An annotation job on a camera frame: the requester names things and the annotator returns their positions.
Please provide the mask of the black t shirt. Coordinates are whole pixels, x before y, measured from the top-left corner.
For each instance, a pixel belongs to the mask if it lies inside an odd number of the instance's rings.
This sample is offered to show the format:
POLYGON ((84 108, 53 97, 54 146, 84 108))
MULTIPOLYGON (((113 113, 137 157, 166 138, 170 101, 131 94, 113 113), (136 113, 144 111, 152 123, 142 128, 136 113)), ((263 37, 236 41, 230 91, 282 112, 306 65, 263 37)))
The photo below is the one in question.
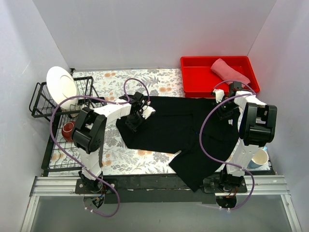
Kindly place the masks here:
POLYGON ((211 99, 152 96, 155 113, 136 132, 125 125, 124 118, 116 126, 130 149, 175 153, 169 166, 195 192, 221 166, 207 155, 226 161, 239 138, 239 109, 231 119, 220 119, 217 113, 206 119, 214 105, 211 99))

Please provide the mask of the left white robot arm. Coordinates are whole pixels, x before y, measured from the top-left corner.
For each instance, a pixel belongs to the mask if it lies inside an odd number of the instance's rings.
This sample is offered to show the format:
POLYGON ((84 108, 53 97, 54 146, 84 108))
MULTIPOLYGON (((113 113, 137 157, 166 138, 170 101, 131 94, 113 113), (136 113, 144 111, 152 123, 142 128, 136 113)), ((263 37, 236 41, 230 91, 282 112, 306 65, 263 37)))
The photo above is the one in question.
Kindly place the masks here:
POLYGON ((82 170, 79 177, 84 187, 92 193, 102 190, 102 155, 106 125, 124 118, 125 125, 136 132, 155 109, 150 101, 136 92, 133 96, 122 96, 115 101, 99 108, 81 109, 71 133, 74 145, 80 154, 82 170))

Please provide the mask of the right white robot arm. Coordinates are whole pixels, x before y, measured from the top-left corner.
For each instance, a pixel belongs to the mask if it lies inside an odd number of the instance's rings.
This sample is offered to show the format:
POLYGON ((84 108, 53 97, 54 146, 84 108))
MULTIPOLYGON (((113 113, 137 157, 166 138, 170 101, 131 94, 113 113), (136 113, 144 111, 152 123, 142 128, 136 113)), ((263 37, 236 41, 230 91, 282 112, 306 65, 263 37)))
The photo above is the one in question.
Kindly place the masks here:
POLYGON ((277 107, 258 100, 256 94, 243 89, 240 82, 229 84, 227 95, 221 89, 214 89, 213 95, 217 104, 233 97, 218 108, 218 115, 221 119, 232 116, 236 109, 242 110, 239 145, 230 164, 226 164, 220 171, 218 180, 219 188, 224 192, 229 192, 242 185, 245 169, 254 155, 274 139, 277 107))

